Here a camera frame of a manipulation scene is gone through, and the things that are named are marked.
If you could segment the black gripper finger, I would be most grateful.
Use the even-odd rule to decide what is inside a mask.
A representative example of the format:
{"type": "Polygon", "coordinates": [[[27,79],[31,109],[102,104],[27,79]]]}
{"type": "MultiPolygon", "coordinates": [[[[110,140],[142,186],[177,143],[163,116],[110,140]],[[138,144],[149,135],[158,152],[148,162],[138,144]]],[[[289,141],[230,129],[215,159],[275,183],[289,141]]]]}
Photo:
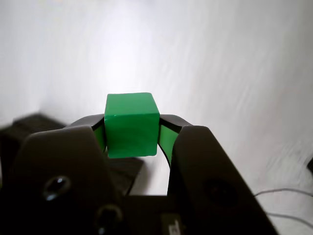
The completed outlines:
{"type": "Polygon", "coordinates": [[[160,126],[177,134],[169,180],[189,235],[274,235],[276,230],[208,127],[175,115],[160,126]]]}
{"type": "Polygon", "coordinates": [[[0,192],[3,235],[121,235],[119,195],[89,125],[22,144],[0,192]]]}

